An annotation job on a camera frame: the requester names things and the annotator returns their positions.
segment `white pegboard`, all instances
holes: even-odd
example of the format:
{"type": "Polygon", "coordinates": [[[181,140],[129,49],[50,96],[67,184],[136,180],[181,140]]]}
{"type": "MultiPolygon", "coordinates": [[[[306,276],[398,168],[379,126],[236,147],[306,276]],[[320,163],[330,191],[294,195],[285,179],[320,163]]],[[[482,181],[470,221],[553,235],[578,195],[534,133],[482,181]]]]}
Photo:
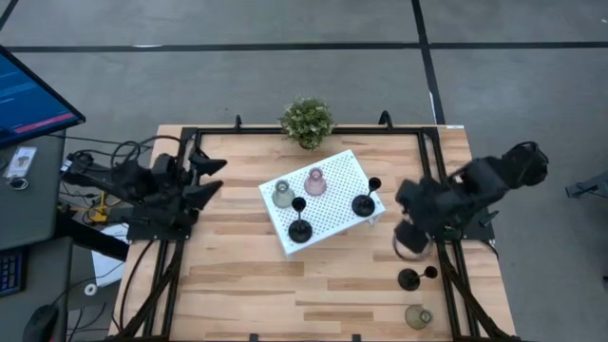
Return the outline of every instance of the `white pegboard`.
{"type": "Polygon", "coordinates": [[[358,195],[367,195],[369,187],[368,177],[351,150],[302,167],[283,177],[267,181],[259,186],[259,191],[286,255],[304,249],[358,223],[368,221],[373,224],[386,211],[384,204],[375,193],[372,193],[371,197],[375,201],[376,208],[370,217],[360,218],[352,211],[352,200],[358,195]],[[304,181],[309,177],[313,167],[321,169],[327,183],[327,190],[321,196],[310,196],[304,190],[304,181]],[[294,190],[295,196],[306,200],[302,219],[312,225],[313,236],[304,243],[293,242],[288,234],[290,224],[297,219],[297,212],[294,208],[291,206],[278,208],[273,203],[275,184],[279,180],[286,180],[290,188],[294,190]]]}

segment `pink vase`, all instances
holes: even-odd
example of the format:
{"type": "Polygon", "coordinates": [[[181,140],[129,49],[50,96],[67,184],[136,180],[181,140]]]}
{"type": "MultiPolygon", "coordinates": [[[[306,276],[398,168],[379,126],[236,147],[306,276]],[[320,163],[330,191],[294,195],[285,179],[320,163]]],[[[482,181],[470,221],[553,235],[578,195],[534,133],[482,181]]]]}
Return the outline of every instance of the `pink vase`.
{"type": "Polygon", "coordinates": [[[311,196],[320,196],[326,189],[327,183],[323,179],[323,172],[318,167],[312,168],[308,178],[304,181],[304,190],[311,196]]]}

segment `concrete floor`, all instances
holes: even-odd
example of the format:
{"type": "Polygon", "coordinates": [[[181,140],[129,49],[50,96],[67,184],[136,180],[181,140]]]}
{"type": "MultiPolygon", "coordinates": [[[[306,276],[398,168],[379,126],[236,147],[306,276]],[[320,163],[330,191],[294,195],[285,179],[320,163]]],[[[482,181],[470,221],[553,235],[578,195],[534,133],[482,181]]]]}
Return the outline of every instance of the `concrete floor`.
{"type": "MultiPolygon", "coordinates": [[[[600,0],[423,0],[422,8],[431,43],[608,41],[600,0]]],[[[16,47],[417,40],[411,3],[397,0],[19,0],[0,31],[0,44],[16,47]]],[[[416,49],[18,57],[87,116],[74,136],[137,140],[159,124],[231,123],[236,114],[273,124],[285,104],[311,95],[342,124],[374,123],[383,109],[397,124],[434,122],[416,49]]],[[[543,184],[494,206],[519,336],[605,340],[608,202],[568,199],[563,187],[608,169],[608,49],[433,50],[432,58],[446,122],[465,125],[475,156],[534,140],[551,161],[543,184]]],[[[70,141],[66,151],[93,146],[70,141]]],[[[76,281],[92,270],[89,254],[75,253],[76,281]]],[[[70,307],[88,306],[87,322],[107,301],[92,327],[106,328],[116,292],[75,291],[70,307]]]]}

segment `wooden table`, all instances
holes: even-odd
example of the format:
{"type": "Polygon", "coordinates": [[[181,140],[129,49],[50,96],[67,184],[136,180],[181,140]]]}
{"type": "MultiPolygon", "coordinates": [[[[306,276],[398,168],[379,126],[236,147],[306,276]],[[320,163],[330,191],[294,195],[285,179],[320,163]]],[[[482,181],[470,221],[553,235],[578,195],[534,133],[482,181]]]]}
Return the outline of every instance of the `wooden table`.
{"type": "MultiPolygon", "coordinates": [[[[179,137],[182,128],[162,125],[158,133],[179,137]]],[[[466,133],[446,126],[439,131],[449,173],[471,159],[466,133]]],[[[220,179],[224,186],[207,204],[185,244],[171,339],[244,341],[250,333],[259,333],[262,340],[335,341],[351,340],[360,333],[364,341],[451,340],[441,275],[423,279],[415,292],[403,291],[396,281],[404,268],[419,273],[428,265],[439,268],[436,253],[423,261],[405,262],[394,255],[390,243],[401,217],[395,192],[403,179],[418,181],[423,175],[416,138],[330,136],[314,152],[282,139],[280,135],[203,137],[205,153],[228,164],[213,178],[202,180],[220,179]],[[382,180],[379,196],[387,213],[374,227],[361,224],[286,260],[257,186],[346,149],[353,151],[369,177],[382,180]],[[406,324],[404,312],[411,304],[433,312],[426,329],[415,331],[406,324]]],[[[176,152],[176,143],[156,141],[152,160],[160,153],[176,152]]],[[[124,280],[145,244],[130,247],[124,280]]],[[[126,318],[135,314],[150,291],[158,245],[155,242],[150,248],[134,276],[126,318]]],[[[465,241],[463,247],[472,292],[499,327],[515,333],[497,258],[480,242],[465,241]]],[[[456,296],[462,330],[467,333],[462,299],[457,292],[456,296]]],[[[159,303],[155,333],[161,330],[164,297],[159,303]]]]}

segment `computer monitor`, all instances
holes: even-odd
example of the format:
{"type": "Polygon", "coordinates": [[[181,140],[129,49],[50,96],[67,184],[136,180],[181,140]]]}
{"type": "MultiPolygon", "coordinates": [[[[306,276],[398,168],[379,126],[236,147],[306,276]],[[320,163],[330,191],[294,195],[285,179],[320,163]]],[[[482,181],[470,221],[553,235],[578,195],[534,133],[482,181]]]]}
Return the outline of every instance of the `computer monitor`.
{"type": "Polygon", "coordinates": [[[83,114],[0,46],[0,148],[85,120],[83,114]]]}

